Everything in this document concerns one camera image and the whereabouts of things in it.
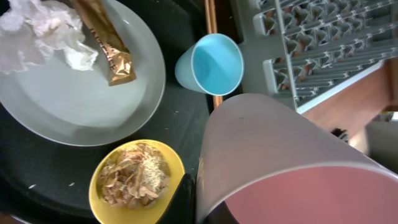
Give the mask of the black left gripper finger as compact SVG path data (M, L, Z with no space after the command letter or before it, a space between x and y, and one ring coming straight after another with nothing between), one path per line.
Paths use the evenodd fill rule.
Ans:
M157 224L195 224L196 182L185 174Z

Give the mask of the yellow bowl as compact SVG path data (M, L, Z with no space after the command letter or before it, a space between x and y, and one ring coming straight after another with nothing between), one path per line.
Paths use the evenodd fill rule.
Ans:
M111 206L98 194L96 186L98 174L104 166L104 162L113 156L117 150L137 143L146 143L150 146L154 146L163 154L171 171L169 187L165 191L164 196L158 199L151 207L141 207L135 210L130 210L126 207ZM125 143L113 149L108 155L106 155L95 169L89 187L89 202L91 210L95 218L100 223L157 223L166 211L184 174L185 168L183 162L180 156L170 146L159 141L148 139Z

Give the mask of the food scraps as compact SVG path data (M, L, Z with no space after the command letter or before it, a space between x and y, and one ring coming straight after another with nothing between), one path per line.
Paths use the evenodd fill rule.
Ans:
M111 206L135 210L151 207L169 187L171 171L154 146L122 147L104 162L97 177L99 196Z

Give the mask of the pink plastic cup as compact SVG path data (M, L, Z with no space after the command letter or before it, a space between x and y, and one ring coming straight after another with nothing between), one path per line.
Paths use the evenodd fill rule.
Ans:
M396 223L397 175L273 98L246 93L205 128L197 222L221 203L238 223Z

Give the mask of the light blue plastic cup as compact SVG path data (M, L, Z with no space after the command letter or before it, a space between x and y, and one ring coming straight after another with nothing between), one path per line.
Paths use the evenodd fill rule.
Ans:
M235 91L243 73L243 55L235 41L224 34L202 37L175 65L175 77L181 86L213 96Z

